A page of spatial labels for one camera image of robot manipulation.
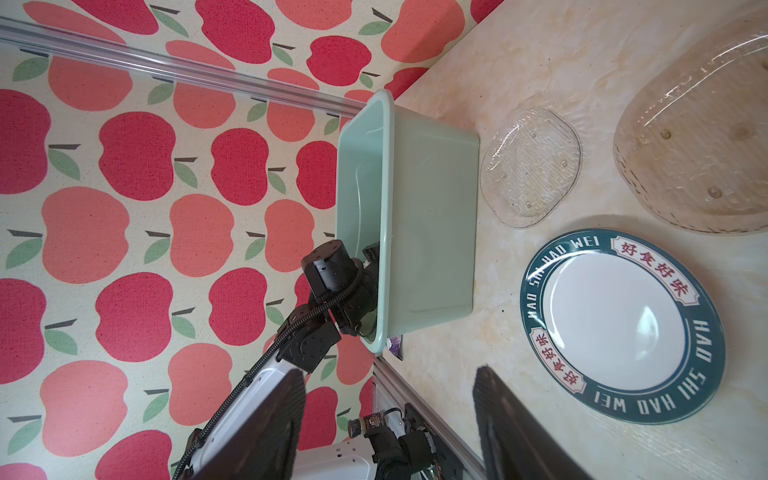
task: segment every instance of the textured glass dish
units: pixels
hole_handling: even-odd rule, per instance
[[[510,115],[491,140],[480,186],[499,220],[527,228],[560,203],[580,166],[574,129],[549,108],[524,108]]]
[[[635,197],[686,230],[768,227],[768,8],[695,44],[621,116],[614,159]]]

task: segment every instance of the teal plate rim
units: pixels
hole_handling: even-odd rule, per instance
[[[550,275],[569,258],[596,251],[642,266],[675,300],[685,329],[683,359],[668,379],[654,387],[620,390],[595,382],[568,364],[549,337],[540,299]],[[723,378],[725,335],[712,299],[669,253],[629,233],[576,230],[544,245],[525,270],[520,314],[531,348],[560,386],[586,406],[618,420],[645,425],[680,421],[701,410]]]

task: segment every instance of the ceramic plate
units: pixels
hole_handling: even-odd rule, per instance
[[[627,233],[579,230],[545,245],[525,271],[520,310],[549,373],[616,419],[684,419],[723,377],[712,300],[669,253]]]

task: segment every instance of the metal frame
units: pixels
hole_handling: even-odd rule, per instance
[[[238,73],[196,61],[159,55],[112,41],[0,16],[0,42],[121,70],[141,71],[214,90],[245,94],[297,107],[354,117],[366,105],[319,91]]]
[[[416,408],[429,426],[435,430],[435,433],[440,435],[442,441],[462,461],[465,480],[487,480],[485,464],[482,459],[456,435],[456,432],[440,418],[440,415],[435,413],[432,407],[382,357],[376,357],[373,362],[373,377],[376,384],[376,397],[384,395],[388,397],[386,400],[393,401],[400,408],[403,408],[406,403],[410,403]]]

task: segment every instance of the black cable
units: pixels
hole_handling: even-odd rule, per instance
[[[250,370],[248,370],[248,373],[246,373],[243,379],[241,379],[240,382],[237,383],[235,388],[232,390],[232,392],[230,392],[229,396],[227,397],[227,399],[224,400],[224,402],[221,404],[221,406],[216,411],[216,413],[214,413],[214,415],[210,417],[210,420],[208,420],[208,423],[205,424],[203,431],[197,436],[194,443],[190,445],[190,448],[188,448],[187,451],[185,451],[184,454],[181,456],[179,465],[177,465],[176,471],[174,472],[173,480],[178,480],[181,477],[181,473],[184,471],[187,465],[189,465],[189,462],[192,459],[192,455],[197,451],[198,448],[200,448],[205,443],[205,440],[208,438],[208,435],[210,435],[210,432],[214,429],[214,427],[219,422],[219,420],[221,420],[221,417],[224,415],[224,413],[232,406],[234,401],[243,392],[243,390],[245,390],[248,387],[248,385],[251,384],[253,379],[256,377],[256,374],[264,367],[264,365],[266,365],[269,359],[272,358],[272,355],[274,355],[277,352],[277,350],[279,350],[280,347],[286,342],[286,340],[288,340],[294,333],[296,333],[299,329],[301,329],[301,327],[303,327],[307,322],[309,322],[313,318],[316,318],[322,315],[324,312],[332,309],[334,306],[337,306],[346,297],[348,297],[355,290],[355,288],[358,287],[358,285],[362,281],[362,271],[363,271],[362,264],[360,264],[357,267],[357,273],[355,274],[355,278],[352,280],[352,282],[348,286],[344,288],[344,290],[340,291],[332,299],[324,302],[322,305],[316,306],[305,315],[294,320],[293,324],[289,325],[283,331],[283,333],[281,333],[277,338],[275,338],[275,341],[272,342],[272,345],[270,345],[270,348],[266,349],[266,352],[264,352],[261,358],[256,363],[254,363],[252,367],[250,367]]]
[[[389,415],[392,412],[400,412],[400,418],[403,418],[402,417],[402,410],[397,408],[397,407],[395,407],[394,409],[389,409],[386,412],[384,412],[384,416],[387,416],[387,415]]]

